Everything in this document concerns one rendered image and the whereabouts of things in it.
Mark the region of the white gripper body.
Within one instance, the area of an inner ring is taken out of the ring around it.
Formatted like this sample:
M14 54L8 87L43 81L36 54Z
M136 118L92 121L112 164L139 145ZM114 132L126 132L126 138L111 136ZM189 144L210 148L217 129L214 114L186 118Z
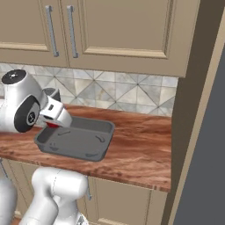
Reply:
M42 110L40 112L40 118L47 123L59 127L69 127L72 122L72 117L64 107L60 109L52 108L51 110Z

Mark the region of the beige narrow upper cupboard door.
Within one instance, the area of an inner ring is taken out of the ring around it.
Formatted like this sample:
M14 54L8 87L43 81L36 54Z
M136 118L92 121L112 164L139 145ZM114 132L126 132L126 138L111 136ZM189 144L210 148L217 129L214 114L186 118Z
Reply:
M58 57L54 57L47 24L51 5ZM0 62L67 67L60 0L0 0Z

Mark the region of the beige wide upper cupboard door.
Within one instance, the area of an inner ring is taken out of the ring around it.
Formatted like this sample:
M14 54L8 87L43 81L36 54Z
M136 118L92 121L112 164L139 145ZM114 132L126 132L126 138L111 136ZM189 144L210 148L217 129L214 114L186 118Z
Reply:
M73 5L78 58L67 6ZM184 77L200 0L61 0L69 66Z

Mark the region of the grey tupperware container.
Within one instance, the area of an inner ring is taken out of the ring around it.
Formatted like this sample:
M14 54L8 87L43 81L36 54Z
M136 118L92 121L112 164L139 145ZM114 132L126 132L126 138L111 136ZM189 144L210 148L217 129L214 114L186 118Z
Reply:
M114 128L111 121L73 116L70 127L44 127L34 142L44 153L99 162L109 148Z

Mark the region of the beige lower cupboard door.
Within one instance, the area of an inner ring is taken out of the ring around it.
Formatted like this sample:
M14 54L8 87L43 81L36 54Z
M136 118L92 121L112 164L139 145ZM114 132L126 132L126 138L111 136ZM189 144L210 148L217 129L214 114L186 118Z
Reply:
M87 216L94 225L146 225L150 189L89 178Z
M37 164L23 163L10 159L3 159L4 170L16 186L18 191L18 202L15 216L21 219L33 200L32 175L39 168Z

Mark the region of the brown tall side panel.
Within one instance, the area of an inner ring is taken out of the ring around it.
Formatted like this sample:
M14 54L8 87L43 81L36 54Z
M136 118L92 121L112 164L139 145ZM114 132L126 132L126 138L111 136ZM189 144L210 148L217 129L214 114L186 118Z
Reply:
M178 80L171 122L171 191L161 225L173 225L225 45L225 0L200 0L186 76Z

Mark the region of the dark grey fridge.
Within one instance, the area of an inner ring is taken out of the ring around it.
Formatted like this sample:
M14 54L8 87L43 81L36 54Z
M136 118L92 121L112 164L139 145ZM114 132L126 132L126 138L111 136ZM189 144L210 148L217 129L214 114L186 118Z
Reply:
M225 225L225 47L173 225Z

